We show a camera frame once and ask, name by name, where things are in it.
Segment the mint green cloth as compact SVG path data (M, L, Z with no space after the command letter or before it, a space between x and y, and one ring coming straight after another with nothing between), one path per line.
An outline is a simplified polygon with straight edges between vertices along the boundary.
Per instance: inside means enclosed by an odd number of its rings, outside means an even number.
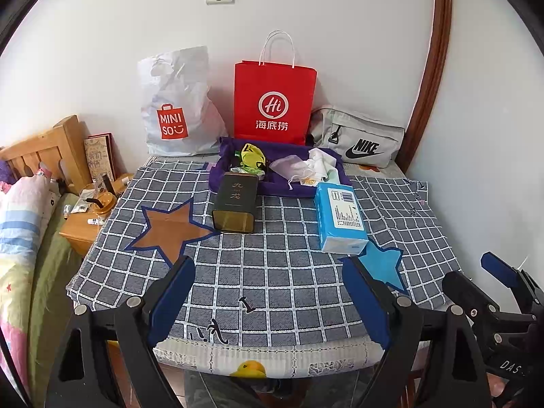
M338 175L338 170L336 168L328 170L326 174L326 182L333 183L333 184L341 184L341 181Z

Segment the brown book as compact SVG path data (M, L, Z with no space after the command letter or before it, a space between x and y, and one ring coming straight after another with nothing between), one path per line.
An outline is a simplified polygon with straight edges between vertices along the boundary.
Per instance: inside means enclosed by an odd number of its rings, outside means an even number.
M116 178L111 133L90 135L84 139L84 151L91 179L97 180L106 173L113 182Z

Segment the grey checkered blanket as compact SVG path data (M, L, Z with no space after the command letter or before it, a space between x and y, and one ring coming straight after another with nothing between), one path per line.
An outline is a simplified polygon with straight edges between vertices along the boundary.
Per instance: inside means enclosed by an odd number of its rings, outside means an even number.
M445 274L458 261L428 205L424 182L354 176L371 241L402 252L400 278L412 300L440 308ZM215 195L207 167L155 158L142 166L102 227L66 291L95 310L143 294L168 265L157 251L135 252L130 242L146 230L143 208L171 210L193 203L194 220L212 222ZM195 280L172 326L175 338L227 346L276 347L332 342L365 333L342 280L339 254L320 250L310 199L260 196L251 234L223 233L191 242ZM246 313L245 296L255 308Z

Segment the red paper shopping bag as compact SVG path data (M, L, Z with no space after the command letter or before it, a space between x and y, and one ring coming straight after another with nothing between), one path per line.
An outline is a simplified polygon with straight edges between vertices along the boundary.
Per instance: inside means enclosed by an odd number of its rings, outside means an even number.
M237 139L302 146L311 119L317 72L265 60L234 66L233 134Z

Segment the green bed sheet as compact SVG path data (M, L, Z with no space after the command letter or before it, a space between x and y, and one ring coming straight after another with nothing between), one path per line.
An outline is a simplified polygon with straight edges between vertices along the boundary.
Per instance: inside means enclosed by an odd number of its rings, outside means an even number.
M77 197L62 195L44 232L38 251L30 305L28 379L30 398L36 407L45 401L47 385L66 325L73 312L66 285L79 270L82 257L60 235L63 209Z

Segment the wooden headboard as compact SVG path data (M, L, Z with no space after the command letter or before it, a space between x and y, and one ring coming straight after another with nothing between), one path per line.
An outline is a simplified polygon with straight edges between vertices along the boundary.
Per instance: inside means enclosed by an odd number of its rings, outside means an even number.
M62 179L73 194L80 193L91 183L83 129L76 115L2 148L1 160L8 163L17 179L32 176L40 166L45 166L52 173L52 178Z

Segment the yellow black pouch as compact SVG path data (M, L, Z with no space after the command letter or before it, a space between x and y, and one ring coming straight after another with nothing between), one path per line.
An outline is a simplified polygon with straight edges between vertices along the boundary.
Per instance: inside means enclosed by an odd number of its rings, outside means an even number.
M267 159L260 148L254 144L246 143L240 152L241 167L250 172L265 172Z

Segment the green pocket tissue pack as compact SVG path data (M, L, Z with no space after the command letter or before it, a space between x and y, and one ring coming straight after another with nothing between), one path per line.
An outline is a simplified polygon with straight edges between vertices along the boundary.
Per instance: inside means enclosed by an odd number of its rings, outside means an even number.
M229 169L229 171L232 172L232 173L253 175L253 173L251 173L250 170L248 170L247 168L244 168L244 167L231 167Z

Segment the white sponge block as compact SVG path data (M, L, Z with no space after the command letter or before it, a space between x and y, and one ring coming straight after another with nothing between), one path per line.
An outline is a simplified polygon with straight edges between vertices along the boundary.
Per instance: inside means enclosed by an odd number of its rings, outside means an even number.
M296 177L303 178L309 173L306 163L296 155L276 159L270 163L269 168L286 180Z

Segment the wooden nightstand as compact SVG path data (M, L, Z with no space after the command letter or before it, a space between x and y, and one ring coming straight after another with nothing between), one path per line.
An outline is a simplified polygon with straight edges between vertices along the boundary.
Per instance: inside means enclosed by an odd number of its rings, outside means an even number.
M71 248L84 257L100 233L104 217L99 217L86 202L94 192L94 184L89 183L81 191L78 200L67 215L59 234L70 244Z

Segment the grey Nike waist bag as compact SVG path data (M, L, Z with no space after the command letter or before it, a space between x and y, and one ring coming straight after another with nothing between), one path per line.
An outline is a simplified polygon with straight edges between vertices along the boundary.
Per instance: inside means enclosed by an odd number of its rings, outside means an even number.
M325 106L312 113L309 135L316 147L333 150L343 162L382 169L395 158L405 130L363 113Z

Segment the white Miniso plastic bag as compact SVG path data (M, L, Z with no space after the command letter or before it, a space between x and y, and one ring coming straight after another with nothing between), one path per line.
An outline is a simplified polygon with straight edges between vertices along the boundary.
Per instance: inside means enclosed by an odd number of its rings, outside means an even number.
M208 97L206 46L144 58L137 72L149 155L188 157L219 151L219 141L228 132Z

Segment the dark green tea tin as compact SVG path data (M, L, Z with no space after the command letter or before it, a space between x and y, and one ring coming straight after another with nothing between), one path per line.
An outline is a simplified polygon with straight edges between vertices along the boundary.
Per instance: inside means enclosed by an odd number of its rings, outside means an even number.
M252 174L228 172L223 176L211 214L216 230L254 232L258 183Z

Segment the white glove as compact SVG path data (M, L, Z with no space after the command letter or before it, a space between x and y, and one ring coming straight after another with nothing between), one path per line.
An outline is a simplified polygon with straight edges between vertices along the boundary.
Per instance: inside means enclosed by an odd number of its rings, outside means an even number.
M307 166L313 170L321 180L328 178L328 172L336 167L337 160L320 148L312 148L308 152Z

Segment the brown wooden door frame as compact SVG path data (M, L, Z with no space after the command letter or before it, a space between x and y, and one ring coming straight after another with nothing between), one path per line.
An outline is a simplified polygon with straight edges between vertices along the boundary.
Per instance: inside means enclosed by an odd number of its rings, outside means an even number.
M452 0L433 0L430 43L417 99L408 129L396 155L396 165L407 172L430 120L442 81L452 23Z

